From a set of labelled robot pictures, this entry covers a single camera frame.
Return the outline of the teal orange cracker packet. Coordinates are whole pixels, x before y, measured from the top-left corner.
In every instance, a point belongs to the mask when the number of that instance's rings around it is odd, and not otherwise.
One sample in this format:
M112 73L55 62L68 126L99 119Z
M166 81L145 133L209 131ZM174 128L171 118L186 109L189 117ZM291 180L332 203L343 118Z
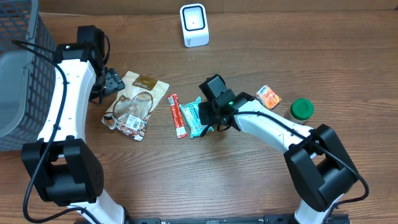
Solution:
M201 124L199 117L199 104L201 97L199 96L195 101L187 103L186 105L179 105L185 120L190 127L190 138L200 137L206 126Z

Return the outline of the beige brown snack pouch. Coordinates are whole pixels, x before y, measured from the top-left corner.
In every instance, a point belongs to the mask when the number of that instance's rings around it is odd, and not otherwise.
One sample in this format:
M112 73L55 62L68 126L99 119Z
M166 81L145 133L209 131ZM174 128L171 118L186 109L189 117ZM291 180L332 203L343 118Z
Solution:
M142 141L148 119L169 89L169 84L155 78L128 71L122 78L125 89L106 110L101 122L117 129L135 141Z

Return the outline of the red white stick packet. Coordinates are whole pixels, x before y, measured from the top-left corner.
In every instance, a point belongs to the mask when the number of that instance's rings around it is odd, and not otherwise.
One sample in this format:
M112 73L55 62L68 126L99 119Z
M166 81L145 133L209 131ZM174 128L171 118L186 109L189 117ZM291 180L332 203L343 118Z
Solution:
M174 125L175 125L175 130L176 130L176 135L178 139L185 138L188 136L183 119L182 119L182 112L180 110L180 103L178 100L178 95L177 94L170 94L167 96L167 99L170 104L170 109L172 112L172 117L174 120Z

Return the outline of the orange cracker box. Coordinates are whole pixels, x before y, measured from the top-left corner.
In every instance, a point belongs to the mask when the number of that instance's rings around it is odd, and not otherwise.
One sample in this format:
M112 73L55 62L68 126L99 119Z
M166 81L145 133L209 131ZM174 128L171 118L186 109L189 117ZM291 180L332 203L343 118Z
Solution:
M269 110L273 110L282 101L282 98L268 85L262 86L257 91L255 97Z

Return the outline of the green lid jar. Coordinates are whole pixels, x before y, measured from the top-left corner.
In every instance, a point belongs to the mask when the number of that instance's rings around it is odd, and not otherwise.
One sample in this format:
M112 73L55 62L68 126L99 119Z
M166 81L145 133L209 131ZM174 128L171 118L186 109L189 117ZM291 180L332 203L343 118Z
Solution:
M284 114L284 118L297 124L303 124L313 114L314 106L312 102L306 98L300 98L290 105Z

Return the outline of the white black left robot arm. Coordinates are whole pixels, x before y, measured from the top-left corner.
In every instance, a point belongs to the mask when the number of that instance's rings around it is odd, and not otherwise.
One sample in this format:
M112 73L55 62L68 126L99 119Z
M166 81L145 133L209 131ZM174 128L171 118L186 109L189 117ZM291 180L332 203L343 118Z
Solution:
M45 124L36 142L24 144L22 162L30 175L22 212L31 223L44 223L76 211L87 223L130 223L128 211L104 188L103 167L85 141L88 103L124 89L107 68L110 41L96 26L78 27L75 43L59 44L48 58L55 67L55 86ZM31 191L64 211L47 218L28 213Z

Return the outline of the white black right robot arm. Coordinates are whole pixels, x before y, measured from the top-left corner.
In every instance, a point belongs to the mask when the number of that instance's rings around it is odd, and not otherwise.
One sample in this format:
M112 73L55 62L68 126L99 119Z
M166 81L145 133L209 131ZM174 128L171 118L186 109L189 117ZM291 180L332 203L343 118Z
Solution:
M199 104L201 124L225 126L249 133L281 153L301 203L288 214L265 215L263 223L349 223L333 211L355 182L358 171L329 126L313 129L279 116L253 96L235 95L219 75L200 86L207 101Z

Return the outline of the white barcode scanner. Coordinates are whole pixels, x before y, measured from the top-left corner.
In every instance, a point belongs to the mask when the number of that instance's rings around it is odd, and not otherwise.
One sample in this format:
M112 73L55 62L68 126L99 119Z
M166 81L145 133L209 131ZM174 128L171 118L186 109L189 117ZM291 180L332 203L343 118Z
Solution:
M180 8L180 20L184 46L192 48L209 43L210 33L204 5L200 3L183 5Z

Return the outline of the grey plastic mesh basket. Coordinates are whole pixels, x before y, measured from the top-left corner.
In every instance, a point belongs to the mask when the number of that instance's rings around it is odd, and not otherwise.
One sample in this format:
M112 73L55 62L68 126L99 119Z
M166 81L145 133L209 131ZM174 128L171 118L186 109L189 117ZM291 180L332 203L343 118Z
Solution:
M55 67L19 48L12 40L46 57L56 47L39 15L39 2L1 1L1 151L20 150L34 142L49 112Z

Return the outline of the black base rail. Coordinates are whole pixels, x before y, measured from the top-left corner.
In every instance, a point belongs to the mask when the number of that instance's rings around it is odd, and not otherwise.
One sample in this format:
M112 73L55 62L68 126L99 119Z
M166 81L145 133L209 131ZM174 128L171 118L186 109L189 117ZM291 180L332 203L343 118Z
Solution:
M263 217L234 217L234 218L188 218L188 219L160 219L160 218L129 218L129 224L294 224L292 214L264 215Z

